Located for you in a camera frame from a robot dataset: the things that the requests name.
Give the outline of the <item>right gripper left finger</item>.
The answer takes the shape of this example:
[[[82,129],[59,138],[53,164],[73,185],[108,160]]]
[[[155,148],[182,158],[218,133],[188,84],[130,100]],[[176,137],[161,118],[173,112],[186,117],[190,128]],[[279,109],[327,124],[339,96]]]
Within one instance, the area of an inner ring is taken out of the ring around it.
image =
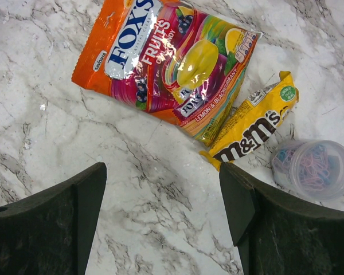
[[[107,181],[104,163],[0,207],[0,274],[84,274]]]

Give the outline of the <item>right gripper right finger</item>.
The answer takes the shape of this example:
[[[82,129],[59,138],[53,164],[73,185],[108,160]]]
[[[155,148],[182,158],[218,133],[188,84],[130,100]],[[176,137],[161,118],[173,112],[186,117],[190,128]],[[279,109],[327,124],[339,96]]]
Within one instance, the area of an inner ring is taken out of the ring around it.
[[[244,274],[344,274],[344,211],[302,200],[231,163],[220,187]]]

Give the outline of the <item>Fox's fruits candy bag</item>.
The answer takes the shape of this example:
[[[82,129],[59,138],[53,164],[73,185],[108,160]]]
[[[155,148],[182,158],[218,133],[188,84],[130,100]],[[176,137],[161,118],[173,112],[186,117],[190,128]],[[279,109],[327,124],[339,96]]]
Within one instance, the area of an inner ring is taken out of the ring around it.
[[[259,37],[181,1],[105,1],[72,81],[209,146]]]

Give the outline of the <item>small grey cup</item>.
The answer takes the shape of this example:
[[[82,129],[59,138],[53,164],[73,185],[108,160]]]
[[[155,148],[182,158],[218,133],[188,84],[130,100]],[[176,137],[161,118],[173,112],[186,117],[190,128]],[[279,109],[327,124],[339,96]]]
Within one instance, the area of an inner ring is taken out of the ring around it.
[[[344,146],[331,140],[290,140],[270,158],[274,181],[318,202],[344,194]]]

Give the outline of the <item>yellow M&M's packet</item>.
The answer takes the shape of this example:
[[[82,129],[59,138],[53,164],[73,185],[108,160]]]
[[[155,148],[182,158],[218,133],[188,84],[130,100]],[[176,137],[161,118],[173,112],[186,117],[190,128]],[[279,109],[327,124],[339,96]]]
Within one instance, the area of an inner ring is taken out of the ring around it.
[[[226,121],[209,151],[202,155],[216,170],[263,145],[283,123],[299,101],[299,92],[289,71],[279,73],[280,81],[251,93]]]

